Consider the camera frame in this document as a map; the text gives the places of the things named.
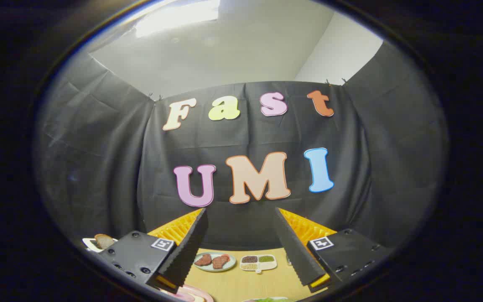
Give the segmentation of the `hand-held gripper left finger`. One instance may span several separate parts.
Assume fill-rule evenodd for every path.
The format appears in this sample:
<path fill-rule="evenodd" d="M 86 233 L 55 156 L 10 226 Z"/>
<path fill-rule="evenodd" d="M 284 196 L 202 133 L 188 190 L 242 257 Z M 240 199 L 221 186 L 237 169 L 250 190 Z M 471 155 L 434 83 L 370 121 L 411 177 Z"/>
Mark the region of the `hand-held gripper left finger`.
<path fill-rule="evenodd" d="M 172 294 L 184 285 L 208 228 L 205 208 L 149 233 L 131 231 L 98 254 L 114 274 Z"/>

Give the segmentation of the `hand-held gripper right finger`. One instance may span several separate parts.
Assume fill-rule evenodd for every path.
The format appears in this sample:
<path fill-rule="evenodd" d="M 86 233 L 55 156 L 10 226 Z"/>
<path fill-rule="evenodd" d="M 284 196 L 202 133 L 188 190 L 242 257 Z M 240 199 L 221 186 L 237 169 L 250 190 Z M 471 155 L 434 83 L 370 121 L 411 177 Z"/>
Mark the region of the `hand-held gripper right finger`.
<path fill-rule="evenodd" d="M 334 231 L 282 208 L 274 230 L 303 286 L 340 291 L 372 273 L 392 250 L 354 229 Z"/>

